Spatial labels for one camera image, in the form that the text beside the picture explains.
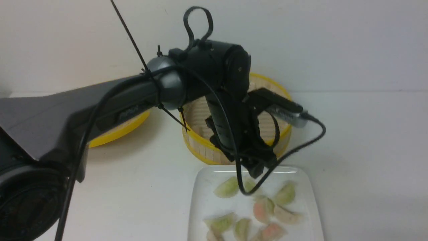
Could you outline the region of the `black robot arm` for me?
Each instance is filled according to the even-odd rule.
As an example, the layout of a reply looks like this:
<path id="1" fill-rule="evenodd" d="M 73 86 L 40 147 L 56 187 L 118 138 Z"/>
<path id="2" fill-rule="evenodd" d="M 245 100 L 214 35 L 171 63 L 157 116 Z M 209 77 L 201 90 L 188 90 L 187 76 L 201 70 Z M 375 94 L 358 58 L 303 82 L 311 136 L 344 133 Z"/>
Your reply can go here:
<path id="1" fill-rule="evenodd" d="M 252 177 L 276 162 L 251 100 L 251 57 L 237 44 L 197 40 L 142 74 L 42 97 L 1 99 L 1 240 L 32 241 L 57 220 L 85 177 L 88 143 L 144 111 L 205 97 L 212 141 Z"/>

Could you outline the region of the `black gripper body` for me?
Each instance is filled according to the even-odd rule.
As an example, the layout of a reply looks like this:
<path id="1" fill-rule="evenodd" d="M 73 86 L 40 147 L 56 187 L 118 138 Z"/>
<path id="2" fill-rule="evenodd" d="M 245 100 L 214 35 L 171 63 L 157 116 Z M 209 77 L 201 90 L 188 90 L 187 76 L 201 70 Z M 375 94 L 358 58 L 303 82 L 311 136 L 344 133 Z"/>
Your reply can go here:
<path id="1" fill-rule="evenodd" d="M 205 96 L 211 116 L 206 120 L 213 130 L 212 141 L 229 160 L 240 164 L 273 164 L 273 147 L 261 137 L 258 116 L 269 106 L 257 91 L 238 100 L 225 91 Z"/>

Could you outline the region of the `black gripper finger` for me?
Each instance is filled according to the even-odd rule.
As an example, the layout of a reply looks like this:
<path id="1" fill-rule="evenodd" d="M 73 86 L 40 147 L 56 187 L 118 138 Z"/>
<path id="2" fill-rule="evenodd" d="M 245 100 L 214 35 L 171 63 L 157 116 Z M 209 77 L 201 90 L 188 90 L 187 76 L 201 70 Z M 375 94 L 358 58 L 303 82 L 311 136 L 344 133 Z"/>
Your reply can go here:
<path id="1" fill-rule="evenodd" d="M 247 161 L 247 170 L 249 175 L 253 179 L 256 179 L 263 173 L 265 166 L 266 166 L 265 160 L 248 160 Z"/>

